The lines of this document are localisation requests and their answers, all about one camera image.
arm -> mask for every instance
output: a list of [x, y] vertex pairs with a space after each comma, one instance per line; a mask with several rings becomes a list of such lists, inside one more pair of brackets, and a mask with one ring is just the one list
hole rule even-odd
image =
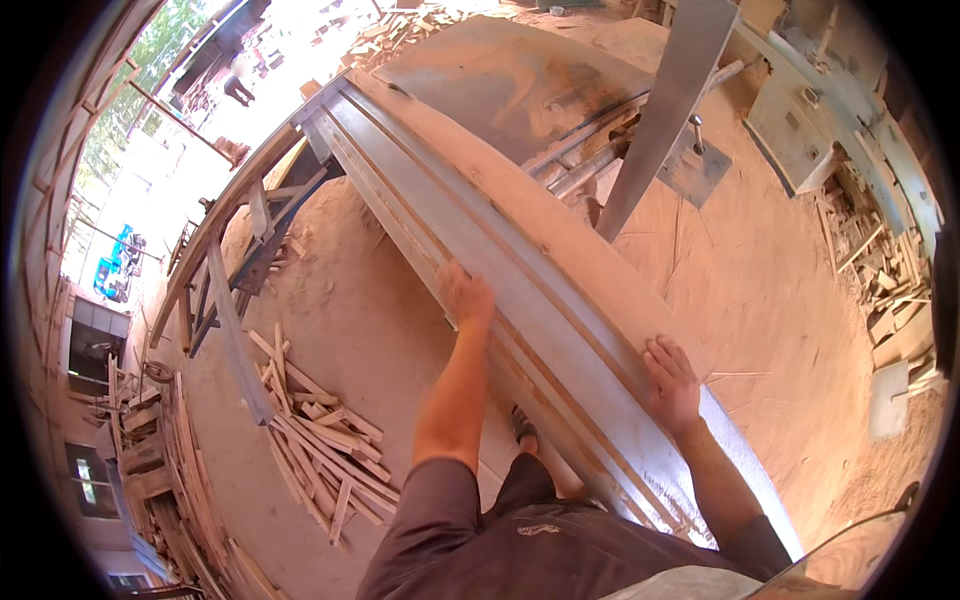
[[697, 505], [723, 548], [763, 510], [700, 417], [700, 382], [683, 349], [661, 336], [647, 343], [643, 361], [653, 380], [644, 409], [677, 443]]
[[438, 273], [444, 305], [460, 326], [453, 354], [420, 407], [414, 434], [414, 466], [431, 458], [456, 459], [477, 472], [487, 397], [487, 338], [493, 291], [470, 278], [457, 262]]

wheel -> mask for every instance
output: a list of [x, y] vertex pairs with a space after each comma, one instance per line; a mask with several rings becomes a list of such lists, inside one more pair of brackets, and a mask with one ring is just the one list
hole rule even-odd
[[163, 363], [152, 360], [143, 366], [144, 373], [156, 383], [170, 383], [174, 380], [174, 371]]

sandal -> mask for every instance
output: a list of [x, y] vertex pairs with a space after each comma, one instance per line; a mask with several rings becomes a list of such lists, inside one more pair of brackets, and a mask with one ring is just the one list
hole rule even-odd
[[520, 438], [523, 436], [537, 435], [537, 427], [527, 419], [527, 416], [523, 414], [523, 411], [521, 411], [517, 405], [514, 405], [513, 410], [510, 411], [510, 425], [514, 428], [514, 434], [516, 435], [516, 442], [518, 444], [520, 443]]

logo on shorts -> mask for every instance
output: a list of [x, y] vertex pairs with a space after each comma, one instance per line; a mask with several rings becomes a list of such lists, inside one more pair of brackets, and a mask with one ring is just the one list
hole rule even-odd
[[536, 534], [541, 534], [543, 532], [548, 534], [557, 534], [560, 533], [559, 527], [554, 527], [553, 525], [541, 524], [541, 525], [529, 525], [527, 527], [517, 527], [516, 532], [522, 536], [535, 536]]

foot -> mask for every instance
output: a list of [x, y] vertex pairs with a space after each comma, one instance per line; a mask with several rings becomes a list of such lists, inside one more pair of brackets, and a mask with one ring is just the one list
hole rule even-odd
[[516, 442], [520, 444], [520, 452], [537, 454], [537, 427], [518, 406], [514, 406], [510, 412], [510, 425], [514, 428]]

